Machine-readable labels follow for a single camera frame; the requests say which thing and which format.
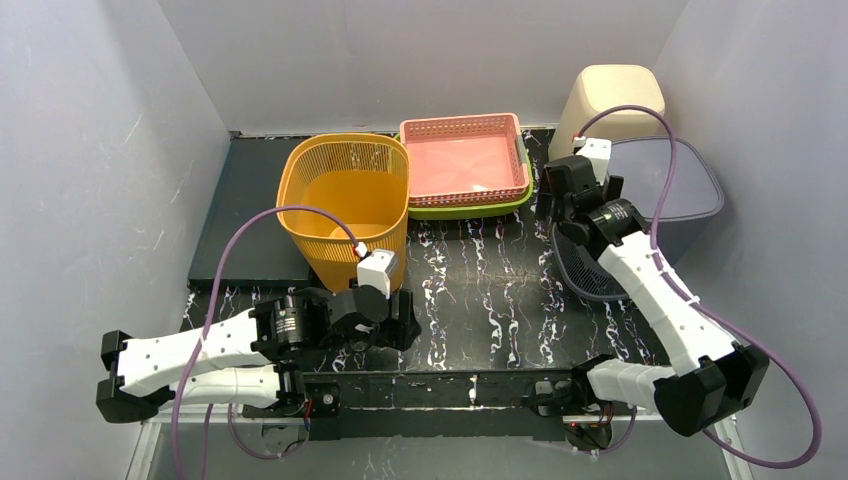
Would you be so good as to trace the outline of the cream bin liner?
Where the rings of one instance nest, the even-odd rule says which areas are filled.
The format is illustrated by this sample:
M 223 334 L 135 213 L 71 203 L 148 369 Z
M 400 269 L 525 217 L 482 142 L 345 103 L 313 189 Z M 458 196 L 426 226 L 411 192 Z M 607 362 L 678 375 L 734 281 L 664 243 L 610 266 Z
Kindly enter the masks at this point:
M 548 146 L 548 158 L 556 160 L 572 153 L 575 134 L 597 114 L 620 105 L 641 105 L 663 115 L 665 100 L 651 70 L 639 65 L 591 65 L 577 76 L 559 123 Z M 611 113 L 594 123 L 587 137 L 611 141 L 653 136 L 663 127 L 641 111 Z

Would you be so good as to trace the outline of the orange slatted waste bin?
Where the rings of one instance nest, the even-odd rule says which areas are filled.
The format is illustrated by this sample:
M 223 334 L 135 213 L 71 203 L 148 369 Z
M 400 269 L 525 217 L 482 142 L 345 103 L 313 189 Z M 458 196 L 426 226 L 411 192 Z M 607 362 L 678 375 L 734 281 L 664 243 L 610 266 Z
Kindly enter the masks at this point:
M 401 287 L 406 261 L 410 164 L 405 147 L 377 134 L 324 134 L 289 154 L 276 205 L 302 205 L 342 221 L 369 250 L 395 253 L 390 276 Z M 338 292 L 356 277 L 358 259 L 345 231 L 310 212 L 287 211 L 278 221 L 327 289 Z

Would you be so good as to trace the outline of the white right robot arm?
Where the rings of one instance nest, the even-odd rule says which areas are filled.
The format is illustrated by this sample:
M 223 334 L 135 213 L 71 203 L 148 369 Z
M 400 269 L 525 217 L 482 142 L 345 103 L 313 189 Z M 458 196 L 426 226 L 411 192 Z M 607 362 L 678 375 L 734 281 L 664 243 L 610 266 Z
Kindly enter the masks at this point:
M 537 215 L 614 277 L 670 360 L 649 366 L 600 355 L 573 369 L 574 402 L 643 407 L 686 437 L 753 403 L 770 364 L 765 353 L 742 345 L 669 285 L 673 271 L 651 245 L 648 222 L 630 201 L 606 193 L 588 158 L 544 166 Z

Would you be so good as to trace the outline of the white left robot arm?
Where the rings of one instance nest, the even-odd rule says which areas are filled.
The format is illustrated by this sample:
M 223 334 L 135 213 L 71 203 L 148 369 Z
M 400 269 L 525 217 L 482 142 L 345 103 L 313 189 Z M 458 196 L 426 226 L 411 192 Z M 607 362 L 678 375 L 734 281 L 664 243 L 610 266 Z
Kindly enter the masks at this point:
M 305 415 L 314 396 L 301 359 L 355 345 L 406 351 L 420 333 L 412 292 L 385 295 L 373 286 L 340 293 L 306 288 L 209 327 L 157 338 L 111 331 L 101 341 L 108 377 L 97 384 L 95 405 L 111 424 L 200 404 Z

